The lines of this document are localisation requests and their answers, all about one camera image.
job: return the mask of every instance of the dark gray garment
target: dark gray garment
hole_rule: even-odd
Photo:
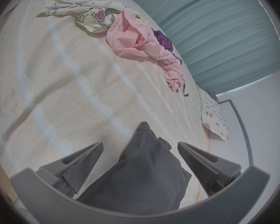
[[[191,178],[142,122],[119,162],[77,199],[93,207],[134,214],[156,214],[178,209]]]

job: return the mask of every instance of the pink cartoon mouth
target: pink cartoon mouth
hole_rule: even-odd
[[[100,18],[101,20],[104,20],[104,19],[105,19],[104,10],[99,10],[99,11],[98,11],[98,18]]]
[[[87,3],[88,1],[81,1],[81,2],[77,2],[78,5],[81,5],[83,3]]]

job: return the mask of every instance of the pink clothing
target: pink clothing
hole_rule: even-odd
[[[109,28],[107,40],[118,56],[139,60],[152,57],[159,61],[169,87],[179,92],[185,82],[182,65],[170,51],[159,44],[148,21],[137,19],[134,13],[124,9]]]

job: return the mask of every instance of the green curtain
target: green curtain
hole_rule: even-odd
[[[280,69],[280,40],[258,0],[133,0],[163,29],[195,82],[216,94]]]

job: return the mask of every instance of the bed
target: bed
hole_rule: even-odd
[[[192,174],[180,207],[207,198],[177,151],[179,141],[209,151],[198,89],[187,67],[185,97],[171,91],[155,60],[118,57],[105,34],[88,35],[72,16],[36,18],[51,1],[22,0],[0,31],[0,165],[7,176],[103,142],[82,193],[118,162],[134,130],[146,121]],[[111,1],[124,3],[161,30],[135,2]]]

